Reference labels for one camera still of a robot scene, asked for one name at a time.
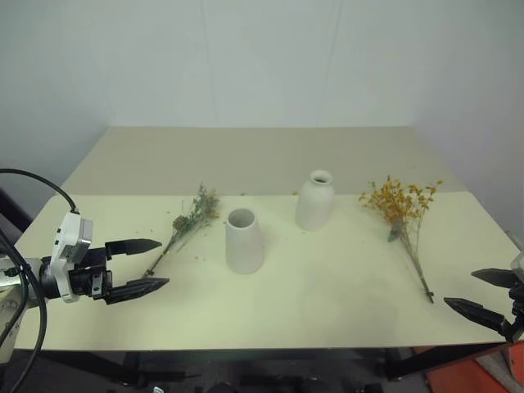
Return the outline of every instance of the table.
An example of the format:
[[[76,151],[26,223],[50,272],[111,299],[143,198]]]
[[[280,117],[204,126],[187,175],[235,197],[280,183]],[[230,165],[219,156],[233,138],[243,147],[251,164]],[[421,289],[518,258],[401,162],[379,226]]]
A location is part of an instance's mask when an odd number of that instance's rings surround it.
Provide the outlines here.
[[[110,240],[169,238],[172,220],[197,184],[222,193],[221,213],[158,275],[171,282],[140,300],[105,306],[82,299],[49,303],[47,350],[240,350],[462,345],[500,341],[445,305],[466,297],[509,315],[503,289],[470,276],[505,269],[518,253],[472,194],[410,129],[306,130],[109,129],[65,182],[85,218],[94,220],[93,246]],[[317,168],[335,176],[332,219],[305,233],[293,223],[296,196]],[[356,193],[384,174],[406,183],[443,179],[422,226],[420,257],[431,305],[401,245],[360,207]],[[260,217],[266,256],[250,276],[224,262],[224,217],[238,207]],[[51,251],[66,205],[46,204],[17,246],[23,255]],[[118,282],[139,277],[159,251],[119,256]],[[37,313],[30,310],[17,348],[34,344]]]

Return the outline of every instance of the white backdrop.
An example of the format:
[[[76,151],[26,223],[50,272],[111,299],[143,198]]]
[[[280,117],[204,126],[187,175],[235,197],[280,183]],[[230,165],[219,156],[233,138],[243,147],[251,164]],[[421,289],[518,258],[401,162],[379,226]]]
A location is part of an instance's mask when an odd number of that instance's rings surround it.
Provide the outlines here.
[[[411,124],[522,233],[523,20],[521,0],[0,0],[0,165],[60,183],[108,124]],[[50,195],[2,186],[32,215]]]

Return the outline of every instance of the vase opening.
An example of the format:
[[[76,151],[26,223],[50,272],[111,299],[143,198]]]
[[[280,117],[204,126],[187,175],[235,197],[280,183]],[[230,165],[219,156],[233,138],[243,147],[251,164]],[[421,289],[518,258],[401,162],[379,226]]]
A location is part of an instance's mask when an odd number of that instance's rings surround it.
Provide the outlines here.
[[[333,176],[326,170],[315,170],[311,174],[311,180],[317,184],[330,184],[333,181]]]
[[[238,209],[229,214],[228,222],[234,228],[247,228],[255,222],[255,215],[251,210]]]

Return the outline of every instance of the black cable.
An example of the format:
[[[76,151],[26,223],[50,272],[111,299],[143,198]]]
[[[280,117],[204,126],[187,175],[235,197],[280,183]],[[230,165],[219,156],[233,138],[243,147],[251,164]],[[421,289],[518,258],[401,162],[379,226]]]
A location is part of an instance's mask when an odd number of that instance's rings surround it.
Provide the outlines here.
[[[73,202],[71,197],[62,190],[60,187],[58,187],[55,183],[50,182],[46,178],[43,178],[42,176],[38,176],[37,174],[33,174],[32,172],[27,172],[26,170],[20,170],[20,169],[14,169],[14,168],[0,168],[0,174],[21,174],[23,176],[27,176],[29,178],[34,178],[38,180],[39,182],[42,182],[49,187],[51,187],[53,190],[58,192],[60,195],[62,195],[67,203],[69,203],[69,206],[71,207],[71,213],[78,213],[78,209],[76,208],[76,204]]]
[[[46,335],[47,328],[47,307],[45,297],[42,292],[42,287],[40,286],[38,279],[34,276],[31,266],[27,262],[25,262],[24,257],[22,257],[18,250],[9,242],[9,239],[7,238],[6,234],[2,231],[1,228],[0,242],[6,247],[7,256],[9,256],[13,264],[15,264],[15,266],[18,269],[20,269],[20,272],[22,274],[25,274],[25,276],[28,278],[29,283],[33,287],[34,294],[36,295],[38,308],[40,310],[40,324],[38,329],[38,337],[34,345],[33,352],[29,357],[29,361],[27,362],[24,371],[19,376],[18,380],[15,382],[15,384],[10,390],[11,393],[15,393],[20,387],[20,384],[24,381],[25,377],[27,377],[28,372],[33,367],[34,361],[36,360],[38,353],[42,349],[43,338]]]
[[[5,326],[5,328],[2,331],[2,334],[0,335],[0,347],[2,347],[3,342],[6,340],[7,336],[9,335],[9,332],[13,329],[15,326],[16,321],[20,318],[22,313],[24,312],[25,305],[27,305],[27,298],[29,297],[29,286],[27,284],[27,279],[25,278],[25,274],[23,272],[19,272],[18,276],[20,277],[20,287],[22,290],[21,293],[21,300],[18,304],[18,307],[16,308],[15,313]]]

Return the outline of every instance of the white ceramic vase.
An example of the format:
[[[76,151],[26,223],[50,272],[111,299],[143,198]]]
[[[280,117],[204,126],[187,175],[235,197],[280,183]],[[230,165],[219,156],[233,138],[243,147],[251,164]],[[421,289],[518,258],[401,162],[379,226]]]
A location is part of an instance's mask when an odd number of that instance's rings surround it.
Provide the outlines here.
[[[300,189],[296,205],[296,224],[306,231],[316,231],[328,222],[335,190],[333,177],[325,170],[311,172]]]
[[[226,223],[226,262],[236,273],[254,273],[264,261],[262,234],[255,214],[248,209],[234,210]]]

